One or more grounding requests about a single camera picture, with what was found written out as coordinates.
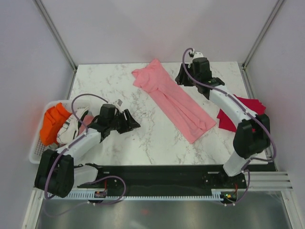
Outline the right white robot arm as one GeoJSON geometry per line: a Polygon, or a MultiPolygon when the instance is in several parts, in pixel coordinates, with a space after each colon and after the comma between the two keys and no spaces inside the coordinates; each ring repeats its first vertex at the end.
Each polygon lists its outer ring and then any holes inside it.
{"type": "Polygon", "coordinates": [[[217,176],[222,187],[230,187],[235,183],[235,177],[270,146],[269,117],[246,107],[230,93],[220,78],[212,76],[209,61],[205,57],[194,57],[189,64],[183,62],[175,81],[178,85],[195,86],[200,94],[217,105],[233,122],[236,128],[234,152],[217,176]]]}

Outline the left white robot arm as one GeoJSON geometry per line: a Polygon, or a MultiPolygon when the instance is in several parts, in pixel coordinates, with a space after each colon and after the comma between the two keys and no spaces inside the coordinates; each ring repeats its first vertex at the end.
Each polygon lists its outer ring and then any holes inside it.
{"type": "Polygon", "coordinates": [[[101,187],[105,177],[93,163],[76,165],[94,146],[100,144],[112,131],[119,134],[130,132],[141,125],[135,121],[129,110],[118,111],[112,104],[103,104],[85,131],[69,144],[56,150],[47,149],[42,153],[34,186],[43,190],[45,198],[64,198],[74,187],[91,184],[101,187]]]}

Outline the light pink t-shirt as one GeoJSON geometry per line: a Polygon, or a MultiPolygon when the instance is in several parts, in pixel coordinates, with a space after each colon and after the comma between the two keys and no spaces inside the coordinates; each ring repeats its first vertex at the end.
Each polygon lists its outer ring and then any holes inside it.
{"type": "Polygon", "coordinates": [[[216,121],[174,82],[159,60],[133,70],[132,75],[133,85],[155,101],[190,144],[216,125],[216,121]]]}

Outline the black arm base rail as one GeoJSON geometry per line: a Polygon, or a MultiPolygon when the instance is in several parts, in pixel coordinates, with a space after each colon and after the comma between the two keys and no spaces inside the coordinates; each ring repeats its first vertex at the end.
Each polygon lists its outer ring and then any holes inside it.
{"type": "Polygon", "coordinates": [[[222,165],[98,166],[96,184],[80,188],[105,188],[111,196],[209,195],[212,189],[246,188],[243,174],[224,187],[217,181],[222,165]]]}

